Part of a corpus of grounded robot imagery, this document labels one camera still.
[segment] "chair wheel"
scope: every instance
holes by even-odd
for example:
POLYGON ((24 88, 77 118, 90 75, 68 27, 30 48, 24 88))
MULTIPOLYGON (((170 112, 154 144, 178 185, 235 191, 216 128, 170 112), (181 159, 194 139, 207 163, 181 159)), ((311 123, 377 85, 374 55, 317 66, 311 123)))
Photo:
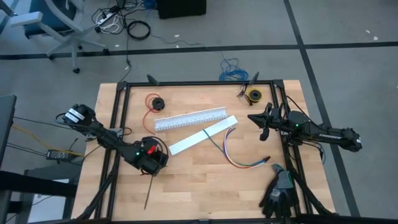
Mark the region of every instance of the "chair wheel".
POLYGON ((104 49, 104 50, 102 50, 102 52, 104 52, 105 55, 111 55, 111 53, 109 52, 109 49, 104 49))

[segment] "chair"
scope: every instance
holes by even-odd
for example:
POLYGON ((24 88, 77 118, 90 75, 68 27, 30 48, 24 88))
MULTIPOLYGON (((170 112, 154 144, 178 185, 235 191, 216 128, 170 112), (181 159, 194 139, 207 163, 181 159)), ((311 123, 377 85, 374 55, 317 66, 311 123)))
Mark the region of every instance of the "chair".
POLYGON ((72 48, 73 72, 79 73, 76 65, 77 49, 82 49, 81 44, 103 48, 109 55, 105 45, 85 40, 83 37, 93 30, 97 24, 82 28, 80 21, 83 18, 84 0, 32 0, 28 14, 11 18, 11 27, 24 26, 25 35, 29 39, 33 35, 48 34, 60 42, 59 45, 49 50, 46 55, 53 61, 53 53, 70 46, 72 48))

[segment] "black box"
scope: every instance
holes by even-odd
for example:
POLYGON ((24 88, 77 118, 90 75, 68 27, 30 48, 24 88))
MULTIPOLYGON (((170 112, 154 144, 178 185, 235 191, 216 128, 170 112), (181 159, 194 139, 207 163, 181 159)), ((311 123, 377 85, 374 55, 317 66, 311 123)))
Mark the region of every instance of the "black box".
POLYGON ((206 0, 156 0, 161 19, 206 14, 206 0))

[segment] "wooden table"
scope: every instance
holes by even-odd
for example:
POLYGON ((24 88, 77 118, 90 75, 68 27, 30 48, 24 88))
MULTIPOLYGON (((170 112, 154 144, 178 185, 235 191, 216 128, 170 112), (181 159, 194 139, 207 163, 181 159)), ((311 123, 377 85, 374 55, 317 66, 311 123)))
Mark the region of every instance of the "wooden table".
MULTIPOLYGON (((300 82, 286 80, 284 84, 286 94, 307 112, 300 82)), ((255 87, 263 92, 263 98, 253 106, 248 106, 244 98, 236 97, 239 85, 131 88, 126 127, 132 129, 132 134, 124 137, 126 142, 150 136, 142 126, 142 117, 147 112, 144 99, 149 93, 157 93, 165 100, 166 107, 160 113, 147 116, 145 122, 150 129, 154 128, 154 119, 225 106, 228 114, 235 115, 238 120, 236 130, 228 137, 230 156, 243 163, 258 161, 266 156, 271 156, 271 159, 255 169, 238 169, 228 163, 211 141, 203 141, 170 157, 167 167, 153 180, 146 210, 144 203, 150 176, 140 175, 139 170, 122 161, 112 220, 264 218, 258 204, 268 183, 275 176, 271 166, 274 163, 284 166, 284 158, 279 134, 271 130, 268 140, 260 141, 262 130, 247 118, 248 114, 262 113, 265 105, 272 102, 268 85, 255 87)), ((115 91, 114 83, 102 84, 99 89, 95 111, 97 119, 105 127, 110 123, 115 91)), ((289 103, 289 106, 296 110, 293 103, 289 103)), ((156 136, 170 146, 216 122, 161 131, 156 136)), ((213 136, 219 145, 222 145, 223 138, 224 132, 213 136)), ((88 143, 86 154, 96 146, 96 142, 88 143)), ((98 190, 104 152, 102 148, 98 149, 85 159, 72 217, 77 217, 85 209, 98 190)), ((318 150, 300 146, 300 153, 308 186, 327 209, 334 211, 318 150)), ((104 196, 102 216, 106 213, 108 193, 109 189, 104 196)), ((300 202, 305 211, 303 200, 300 202)))

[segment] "gray floor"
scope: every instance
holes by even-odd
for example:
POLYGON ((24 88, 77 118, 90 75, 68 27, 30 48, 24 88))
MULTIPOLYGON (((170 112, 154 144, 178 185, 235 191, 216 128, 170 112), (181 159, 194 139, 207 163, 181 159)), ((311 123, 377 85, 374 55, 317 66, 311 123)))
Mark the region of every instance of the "gray floor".
MULTIPOLYGON (((16 12, 27 12, 28 2, 20 1, 16 12)), ((305 44, 398 41, 395 0, 290 0, 290 3, 305 44)), ((83 24, 90 24, 91 14, 107 5, 105 0, 87 1, 83 24)), ((296 44, 283 1, 215 0, 208 1, 207 10, 204 16, 168 20, 159 20, 156 11, 137 12, 132 17, 149 22, 155 35, 170 41, 183 39, 206 46, 296 44)), ((107 44, 110 50, 126 48, 125 33, 92 32, 90 38, 107 44)), ((0 54, 42 54, 53 44, 50 37, 27 40, 23 29, 7 26, 0 35, 0 54)), ((176 45, 149 37, 140 42, 130 41, 129 49, 165 49, 176 45)), ((258 71, 260 79, 300 80, 310 116, 321 122, 299 50, 243 50, 224 54, 239 58, 240 66, 250 77, 258 71)), ((398 159, 395 150, 398 47, 308 50, 308 56, 332 124, 353 127, 362 136, 361 151, 341 150, 361 215, 398 218, 394 209, 398 207, 395 193, 398 180, 393 168, 398 159)), ((144 82, 147 73, 160 81, 217 80, 221 72, 219 52, 130 55, 129 58, 133 66, 127 77, 129 82, 144 82)), ((117 82, 126 72, 125 56, 80 57, 78 61, 79 75, 72 73, 70 58, 57 58, 55 62, 0 60, 0 95, 17 95, 16 116, 52 122, 56 114, 74 103, 94 106, 99 84, 117 82)), ((74 150, 84 150, 82 136, 73 131, 15 122, 61 148, 68 148, 75 138, 80 138, 74 150)), ((14 130, 9 141, 45 151, 27 135, 14 130)), ((349 215, 330 148, 325 149, 325 172, 336 211, 349 215)), ((22 173, 50 164, 54 162, 7 149, 1 168, 22 173)))

